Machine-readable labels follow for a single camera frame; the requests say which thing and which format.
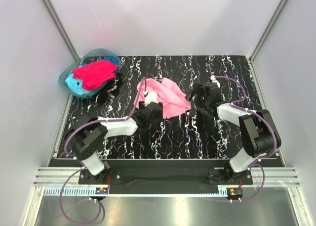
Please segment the pink t shirt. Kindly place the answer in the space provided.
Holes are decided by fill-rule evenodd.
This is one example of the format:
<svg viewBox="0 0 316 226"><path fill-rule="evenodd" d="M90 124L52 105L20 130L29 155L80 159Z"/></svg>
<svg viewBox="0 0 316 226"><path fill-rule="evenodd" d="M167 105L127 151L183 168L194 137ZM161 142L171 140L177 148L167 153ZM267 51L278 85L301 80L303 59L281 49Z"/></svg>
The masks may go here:
<svg viewBox="0 0 316 226"><path fill-rule="evenodd" d="M161 82L148 78L146 91L155 91L158 102L163 103L163 118L170 119L184 114L191 109L191 103L186 100L186 95L179 86L168 78Z"/></svg>

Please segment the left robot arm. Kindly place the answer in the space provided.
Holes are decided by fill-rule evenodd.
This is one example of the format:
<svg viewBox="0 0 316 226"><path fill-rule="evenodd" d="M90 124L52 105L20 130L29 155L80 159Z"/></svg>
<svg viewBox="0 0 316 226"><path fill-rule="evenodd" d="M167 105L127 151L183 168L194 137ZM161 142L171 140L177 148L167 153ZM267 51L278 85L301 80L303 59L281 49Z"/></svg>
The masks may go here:
<svg viewBox="0 0 316 226"><path fill-rule="evenodd" d="M102 162L97 149L104 140L115 136L133 136L163 120L163 103L139 102L139 107L124 118L102 118L86 114L65 135L65 151L79 161L83 170L80 184L103 184L111 180L109 166Z"/></svg>

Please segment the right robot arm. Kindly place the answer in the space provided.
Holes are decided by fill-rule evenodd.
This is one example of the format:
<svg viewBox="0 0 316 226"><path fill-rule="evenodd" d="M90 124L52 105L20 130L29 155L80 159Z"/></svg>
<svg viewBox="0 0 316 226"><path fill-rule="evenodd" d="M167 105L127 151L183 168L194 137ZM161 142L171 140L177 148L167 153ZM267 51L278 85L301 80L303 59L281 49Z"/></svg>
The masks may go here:
<svg viewBox="0 0 316 226"><path fill-rule="evenodd" d="M209 179L236 184L242 175L261 159L274 155L281 146L281 139L268 110L245 109L222 100L216 83L194 84L186 95L197 111L216 120L225 120L239 127L242 148L225 167Z"/></svg>

